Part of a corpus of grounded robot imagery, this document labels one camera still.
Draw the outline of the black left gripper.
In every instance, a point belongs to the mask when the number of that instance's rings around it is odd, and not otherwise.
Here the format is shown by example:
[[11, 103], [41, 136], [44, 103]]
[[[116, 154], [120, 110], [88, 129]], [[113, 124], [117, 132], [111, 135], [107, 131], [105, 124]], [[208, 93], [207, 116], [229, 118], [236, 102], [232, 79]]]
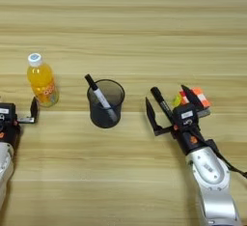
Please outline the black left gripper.
[[33, 98], [30, 107], [32, 118], [20, 118], [17, 120], [0, 120], [0, 142], [5, 142], [11, 145], [16, 145], [18, 143], [21, 124], [34, 124], [36, 118], [38, 117], [39, 104], [36, 98]]

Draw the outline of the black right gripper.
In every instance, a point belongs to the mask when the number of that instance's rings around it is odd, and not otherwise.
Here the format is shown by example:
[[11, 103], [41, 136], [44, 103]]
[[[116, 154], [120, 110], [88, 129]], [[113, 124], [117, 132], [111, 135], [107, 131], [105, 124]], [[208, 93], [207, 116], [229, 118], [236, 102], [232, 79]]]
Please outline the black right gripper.
[[155, 136], [171, 133], [180, 145], [181, 150], [185, 155], [200, 150], [201, 148], [210, 147], [214, 152], [217, 152], [217, 146], [212, 139], [205, 140], [201, 135], [199, 127], [199, 117], [197, 111], [204, 110], [203, 103], [197, 95], [187, 86], [181, 86], [182, 91], [188, 101], [195, 108], [175, 108], [169, 112], [168, 119], [171, 122], [169, 127], [161, 127], [155, 120], [155, 113], [149, 99], [146, 99], [146, 110]]

